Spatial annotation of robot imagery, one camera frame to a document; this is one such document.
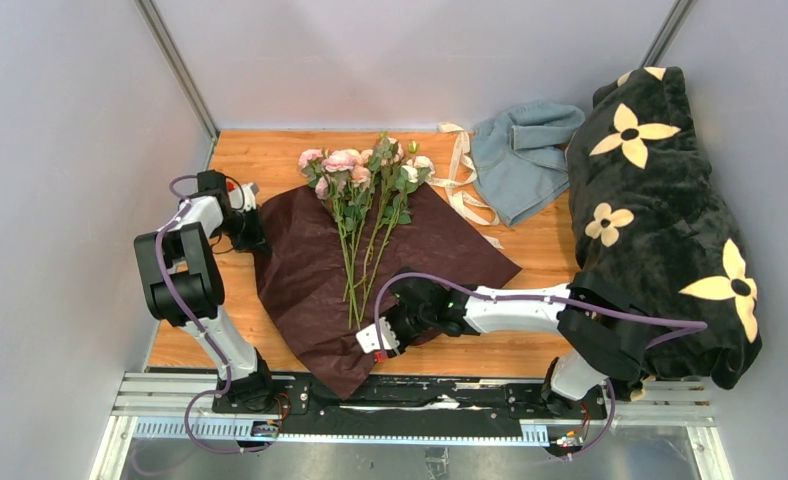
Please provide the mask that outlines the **white rose stem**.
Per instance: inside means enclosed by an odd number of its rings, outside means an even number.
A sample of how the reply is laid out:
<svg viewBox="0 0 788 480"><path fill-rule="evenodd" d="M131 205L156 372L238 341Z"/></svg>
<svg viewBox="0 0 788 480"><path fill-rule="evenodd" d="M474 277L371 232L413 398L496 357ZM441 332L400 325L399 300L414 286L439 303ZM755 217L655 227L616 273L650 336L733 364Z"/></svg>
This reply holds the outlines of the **white rose stem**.
<svg viewBox="0 0 788 480"><path fill-rule="evenodd" d="M372 206L375 216L361 264L358 326L365 318L383 252L393 230L412 221L409 196L426 184L435 172L432 160L420 153L420 145L416 141L403 146L385 133L370 154L370 166L374 174Z"/></svg>

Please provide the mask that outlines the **pink rose stem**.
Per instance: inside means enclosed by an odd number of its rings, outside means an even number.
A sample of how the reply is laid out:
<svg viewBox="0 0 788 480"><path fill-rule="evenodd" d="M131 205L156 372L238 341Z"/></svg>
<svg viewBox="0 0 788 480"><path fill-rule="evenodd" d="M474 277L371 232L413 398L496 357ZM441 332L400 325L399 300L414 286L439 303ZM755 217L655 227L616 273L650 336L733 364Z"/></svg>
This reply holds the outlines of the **pink rose stem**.
<svg viewBox="0 0 788 480"><path fill-rule="evenodd" d="M308 149L299 155L298 167L324 208L332 216L339 237L346 275L342 300L347 305L347 325L360 323L356 294L355 255L358 237L370 208L373 173L367 158L355 149Z"/></svg>

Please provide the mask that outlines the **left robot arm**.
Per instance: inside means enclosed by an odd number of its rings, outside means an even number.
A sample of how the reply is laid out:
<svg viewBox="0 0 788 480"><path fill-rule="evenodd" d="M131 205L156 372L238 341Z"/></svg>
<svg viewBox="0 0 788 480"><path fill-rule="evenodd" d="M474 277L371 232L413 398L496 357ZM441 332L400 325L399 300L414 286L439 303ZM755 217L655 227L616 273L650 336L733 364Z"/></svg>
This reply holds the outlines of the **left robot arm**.
<svg viewBox="0 0 788 480"><path fill-rule="evenodd" d="M158 230L137 236L134 251L150 314L190 335L217 369L216 396L253 413L268 411L276 386L265 360L224 308L225 285L213 238L232 251L267 253L254 183L216 170L193 175L196 190L176 191L177 211Z"/></svg>

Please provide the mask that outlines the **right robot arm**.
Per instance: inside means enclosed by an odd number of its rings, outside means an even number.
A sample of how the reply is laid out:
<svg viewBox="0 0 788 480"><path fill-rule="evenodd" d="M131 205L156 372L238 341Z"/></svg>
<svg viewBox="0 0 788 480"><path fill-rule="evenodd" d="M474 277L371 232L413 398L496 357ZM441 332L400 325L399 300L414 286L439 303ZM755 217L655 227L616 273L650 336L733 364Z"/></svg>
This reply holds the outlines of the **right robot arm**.
<svg viewBox="0 0 788 480"><path fill-rule="evenodd" d="M554 359L533 404L566 417L605 380L634 383L653 339L653 320L628 296L589 273L572 282L529 290L467 287L410 270L380 289L396 302L374 306L374 321L357 338L378 357L396 356L428 331L450 337L495 332L558 335L571 349Z"/></svg>

